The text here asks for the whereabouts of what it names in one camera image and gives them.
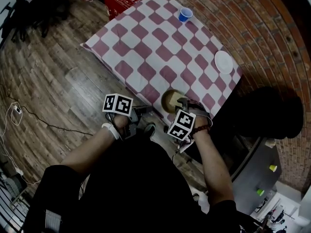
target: yellow cup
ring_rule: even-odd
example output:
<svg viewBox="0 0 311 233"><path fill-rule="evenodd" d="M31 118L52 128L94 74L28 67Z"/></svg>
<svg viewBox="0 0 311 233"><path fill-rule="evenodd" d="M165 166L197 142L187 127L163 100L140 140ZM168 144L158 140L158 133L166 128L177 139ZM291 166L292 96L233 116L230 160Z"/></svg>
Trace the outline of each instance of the yellow cup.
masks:
<svg viewBox="0 0 311 233"><path fill-rule="evenodd" d="M271 171L275 172L276 169L277 169L277 166L275 166L275 165L270 165L269 169L270 169Z"/></svg>
<svg viewBox="0 0 311 233"><path fill-rule="evenodd" d="M258 194L259 196L262 196L262 195L264 194L264 190L258 189L258 190L257 190L257 194Z"/></svg>

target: hand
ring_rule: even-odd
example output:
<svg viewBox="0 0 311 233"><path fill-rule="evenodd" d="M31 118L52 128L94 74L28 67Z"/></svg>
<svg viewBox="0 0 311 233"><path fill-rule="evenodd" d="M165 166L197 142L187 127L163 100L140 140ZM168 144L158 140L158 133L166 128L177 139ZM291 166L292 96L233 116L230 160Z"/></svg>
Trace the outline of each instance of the hand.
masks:
<svg viewBox="0 0 311 233"><path fill-rule="evenodd" d="M115 125L119 130L123 129L128 124L128 117L122 115L116 115L113 119Z"/></svg>
<svg viewBox="0 0 311 233"><path fill-rule="evenodd" d="M203 125L208 125L208 120L205 116L196 116L194 121L194 128L201 127Z"/></svg>

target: white wristband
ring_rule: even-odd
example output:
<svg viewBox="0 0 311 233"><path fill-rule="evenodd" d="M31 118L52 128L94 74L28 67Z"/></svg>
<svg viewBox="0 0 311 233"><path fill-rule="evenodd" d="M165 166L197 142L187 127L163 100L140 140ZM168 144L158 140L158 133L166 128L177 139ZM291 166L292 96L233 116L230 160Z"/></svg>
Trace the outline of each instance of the white wristband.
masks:
<svg viewBox="0 0 311 233"><path fill-rule="evenodd" d="M110 123L104 123L104 124L102 125L102 128L103 128L103 127L108 128L108 130L113 134L113 136L115 137L115 139L118 140L118 138L120 137L120 136L119 136L119 133L118 133L118 131L115 129L115 127L113 127L112 124L110 124Z"/></svg>

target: forearm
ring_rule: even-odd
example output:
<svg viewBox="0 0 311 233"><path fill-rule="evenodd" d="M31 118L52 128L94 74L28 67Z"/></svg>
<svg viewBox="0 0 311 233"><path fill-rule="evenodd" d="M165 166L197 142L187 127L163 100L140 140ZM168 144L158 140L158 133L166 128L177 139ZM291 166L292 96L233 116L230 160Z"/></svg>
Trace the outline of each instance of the forearm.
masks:
<svg viewBox="0 0 311 233"><path fill-rule="evenodd" d="M71 167L82 176L86 176L95 162L114 141L113 134L104 127L67 155L61 164Z"/></svg>
<svg viewBox="0 0 311 233"><path fill-rule="evenodd" d="M209 134L206 130L199 131L193 138L202 158L209 203L213 205L223 200L234 200L228 169Z"/></svg>

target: black shirt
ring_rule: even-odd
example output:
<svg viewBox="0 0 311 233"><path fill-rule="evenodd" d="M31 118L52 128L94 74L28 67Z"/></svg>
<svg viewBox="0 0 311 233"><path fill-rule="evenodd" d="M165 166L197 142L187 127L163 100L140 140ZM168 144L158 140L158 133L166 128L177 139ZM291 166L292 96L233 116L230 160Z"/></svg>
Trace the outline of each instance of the black shirt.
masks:
<svg viewBox="0 0 311 233"><path fill-rule="evenodd" d="M115 142L91 172L79 200L78 173L67 166L45 170L27 214L25 233L45 229L45 211L61 216L60 232L191 229L240 232L231 200L206 215L165 150L149 139Z"/></svg>

